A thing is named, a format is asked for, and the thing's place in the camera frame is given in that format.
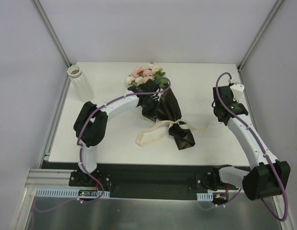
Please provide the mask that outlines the cream ribbon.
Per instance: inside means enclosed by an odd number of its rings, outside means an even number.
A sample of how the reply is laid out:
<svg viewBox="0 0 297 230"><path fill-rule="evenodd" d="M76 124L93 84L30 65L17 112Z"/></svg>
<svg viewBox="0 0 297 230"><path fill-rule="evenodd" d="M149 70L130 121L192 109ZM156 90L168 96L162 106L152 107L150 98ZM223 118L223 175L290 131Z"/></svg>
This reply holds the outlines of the cream ribbon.
<svg viewBox="0 0 297 230"><path fill-rule="evenodd" d="M179 125L182 130L190 131L202 131L207 129L206 126L192 126L184 123L181 119L176 121L162 120L156 122L151 128L146 131L141 132L136 138L136 144L140 147L150 145L154 142L162 140L165 136L169 135L169 130L174 125Z"/></svg>

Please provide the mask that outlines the pink and white flower bouquet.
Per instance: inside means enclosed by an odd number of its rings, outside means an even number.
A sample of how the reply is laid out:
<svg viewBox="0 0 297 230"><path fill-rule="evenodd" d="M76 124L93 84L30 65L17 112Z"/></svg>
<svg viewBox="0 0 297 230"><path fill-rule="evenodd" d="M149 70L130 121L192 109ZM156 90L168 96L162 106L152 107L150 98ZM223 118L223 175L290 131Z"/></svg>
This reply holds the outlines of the pink and white flower bouquet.
<svg viewBox="0 0 297 230"><path fill-rule="evenodd" d="M168 81L164 78L165 71L162 67L156 65L154 62L150 62L146 67L138 66L135 68L134 73L128 75L125 80L126 86L139 86L152 80L163 89Z"/></svg>

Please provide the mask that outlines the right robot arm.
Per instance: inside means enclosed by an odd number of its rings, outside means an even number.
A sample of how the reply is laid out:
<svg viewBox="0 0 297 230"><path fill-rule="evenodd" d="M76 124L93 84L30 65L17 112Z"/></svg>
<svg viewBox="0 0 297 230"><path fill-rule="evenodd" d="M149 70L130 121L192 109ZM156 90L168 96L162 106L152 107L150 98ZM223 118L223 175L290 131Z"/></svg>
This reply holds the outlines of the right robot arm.
<svg viewBox="0 0 297 230"><path fill-rule="evenodd" d="M249 200L264 199L283 194L291 168L286 161L279 161L263 143L254 130L245 106L239 103L233 93L235 85L214 87L214 115L236 137L250 165L244 171L225 164L215 166L202 179L202 185L209 190L222 189L227 184L244 190Z"/></svg>

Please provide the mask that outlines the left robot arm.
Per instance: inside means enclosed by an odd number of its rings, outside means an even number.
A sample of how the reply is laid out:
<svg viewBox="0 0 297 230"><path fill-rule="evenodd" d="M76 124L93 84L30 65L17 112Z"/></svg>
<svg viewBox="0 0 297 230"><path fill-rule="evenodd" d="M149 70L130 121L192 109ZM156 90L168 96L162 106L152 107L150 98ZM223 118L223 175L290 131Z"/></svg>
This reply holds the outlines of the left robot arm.
<svg viewBox="0 0 297 230"><path fill-rule="evenodd" d="M107 123L121 113L141 107L145 115L154 116L163 89L153 80L139 86L131 85L127 91L103 105L86 102L74 125L77 145L80 147L80 161L77 172L85 186L96 182L97 145L103 140Z"/></svg>

